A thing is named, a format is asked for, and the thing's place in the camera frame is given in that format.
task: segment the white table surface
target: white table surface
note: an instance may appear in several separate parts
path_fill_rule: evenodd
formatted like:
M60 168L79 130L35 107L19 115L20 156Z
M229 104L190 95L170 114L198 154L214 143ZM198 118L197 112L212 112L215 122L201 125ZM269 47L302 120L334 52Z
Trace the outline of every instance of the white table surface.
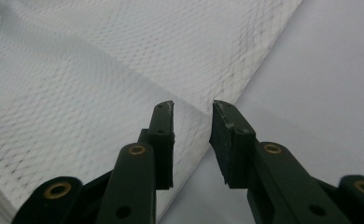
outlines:
M364 1L303 0L236 106L311 175L364 175ZM255 223L245 196L211 148L160 224Z

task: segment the white cloth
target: white cloth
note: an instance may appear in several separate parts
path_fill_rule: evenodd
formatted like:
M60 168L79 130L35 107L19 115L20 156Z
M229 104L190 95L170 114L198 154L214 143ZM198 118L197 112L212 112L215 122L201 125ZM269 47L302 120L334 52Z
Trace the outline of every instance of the white cloth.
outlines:
M301 0L0 1L0 223L59 175L87 183L175 102L175 188Z

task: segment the textured white fabric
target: textured white fabric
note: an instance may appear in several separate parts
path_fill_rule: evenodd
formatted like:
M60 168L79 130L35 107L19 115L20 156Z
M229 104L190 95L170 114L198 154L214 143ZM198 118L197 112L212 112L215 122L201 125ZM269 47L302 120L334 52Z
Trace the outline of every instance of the textured white fabric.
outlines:
M213 100L236 101L300 1L0 1L3 209L53 177L109 171L174 100L175 188L158 192L160 216L209 146Z

